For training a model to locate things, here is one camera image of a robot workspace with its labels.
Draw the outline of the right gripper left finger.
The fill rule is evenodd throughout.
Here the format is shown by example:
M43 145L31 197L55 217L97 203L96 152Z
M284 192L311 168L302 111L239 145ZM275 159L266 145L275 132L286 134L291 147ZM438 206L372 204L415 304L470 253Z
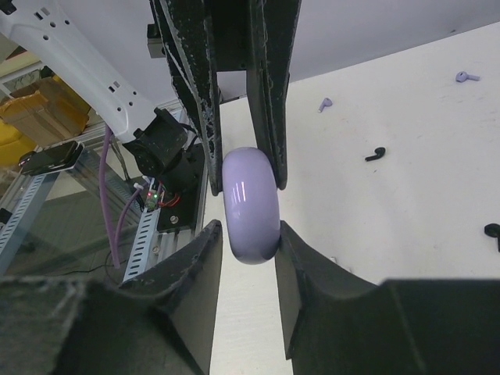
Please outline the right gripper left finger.
M3 277L4 374L207 374L223 226L120 287L85 277Z

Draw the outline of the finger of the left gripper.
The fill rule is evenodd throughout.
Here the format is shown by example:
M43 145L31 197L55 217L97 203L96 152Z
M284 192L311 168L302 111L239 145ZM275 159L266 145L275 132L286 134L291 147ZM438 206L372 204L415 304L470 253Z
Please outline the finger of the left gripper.
M288 182L286 99L300 1L248 3L247 98L258 149L283 190Z
M212 194L222 184L222 130L213 22L205 1L151 1L173 89L195 125Z

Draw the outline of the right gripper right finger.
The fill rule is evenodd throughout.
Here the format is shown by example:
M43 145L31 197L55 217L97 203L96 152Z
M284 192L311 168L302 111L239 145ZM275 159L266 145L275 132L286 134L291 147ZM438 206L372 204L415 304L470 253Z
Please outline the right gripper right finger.
M285 356L296 374L496 374L497 280L372 284L280 225Z

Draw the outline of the purple earbud charging case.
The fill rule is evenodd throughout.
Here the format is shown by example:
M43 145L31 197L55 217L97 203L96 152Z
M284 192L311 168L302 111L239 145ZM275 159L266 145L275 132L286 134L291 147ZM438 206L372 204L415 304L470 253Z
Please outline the purple earbud charging case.
M280 240L280 209L270 161L257 148L237 148L224 158L222 177L234 257L248 265L272 259Z

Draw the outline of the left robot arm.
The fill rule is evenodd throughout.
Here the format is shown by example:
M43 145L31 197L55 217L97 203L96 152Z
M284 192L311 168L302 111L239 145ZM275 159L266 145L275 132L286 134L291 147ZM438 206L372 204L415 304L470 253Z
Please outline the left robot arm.
M246 74L258 148L274 181L288 180L286 97L301 4L298 1L153 1L173 89L195 125L212 193L223 189L217 75ZM145 175L164 180L180 145L173 120L88 40L60 1L4 1L1 32L33 52L109 125Z

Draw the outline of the white earbud lower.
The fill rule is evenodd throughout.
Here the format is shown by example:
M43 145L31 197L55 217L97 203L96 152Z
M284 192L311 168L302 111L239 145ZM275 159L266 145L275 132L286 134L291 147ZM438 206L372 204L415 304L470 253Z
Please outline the white earbud lower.
M349 266L346 266L346 265L342 264L341 262L339 262L337 257L331 256L330 260L331 260L331 262L333 262L337 266L340 266L343 270L345 270L345 271L347 271L349 273L352 273L352 268L349 267Z

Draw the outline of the small circuit board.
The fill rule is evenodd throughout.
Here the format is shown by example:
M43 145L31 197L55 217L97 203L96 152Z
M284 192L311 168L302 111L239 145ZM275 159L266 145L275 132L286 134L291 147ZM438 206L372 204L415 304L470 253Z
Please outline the small circuit board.
M161 194L158 189L150 189L146 195L145 199L145 211L152 212L159 208L159 199Z

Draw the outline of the cardboard boxes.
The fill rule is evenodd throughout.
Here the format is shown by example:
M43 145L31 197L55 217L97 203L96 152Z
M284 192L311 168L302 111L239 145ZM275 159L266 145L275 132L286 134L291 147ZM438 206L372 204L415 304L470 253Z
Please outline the cardboard boxes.
M1 104L1 119L45 147L80 135L90 110L78 93L54 76L14 91Z

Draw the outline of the black earbud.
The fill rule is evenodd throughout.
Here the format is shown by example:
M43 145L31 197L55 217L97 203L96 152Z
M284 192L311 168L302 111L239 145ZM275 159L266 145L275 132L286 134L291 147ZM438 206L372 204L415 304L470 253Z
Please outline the black earbud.
M498 223L489 223L485 225L484 234L497 240L497 247L500 252L500 225Z
M385 147L375 148L373 151L373 154L367 156L365 158L365 161L368 163L368 162L379 160L385 156L386 151L387 151L387 149Z

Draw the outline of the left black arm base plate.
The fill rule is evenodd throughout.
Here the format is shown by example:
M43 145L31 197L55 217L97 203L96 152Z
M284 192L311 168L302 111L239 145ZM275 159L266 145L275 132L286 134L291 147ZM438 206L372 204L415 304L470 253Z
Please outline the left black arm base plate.
M182 163L187 165L191 184L177 192L172 204L162 207L159 212L157 231L159 233L194 230L198 222L199 206L206 188L205 155L200 144L194 144L183 154Z

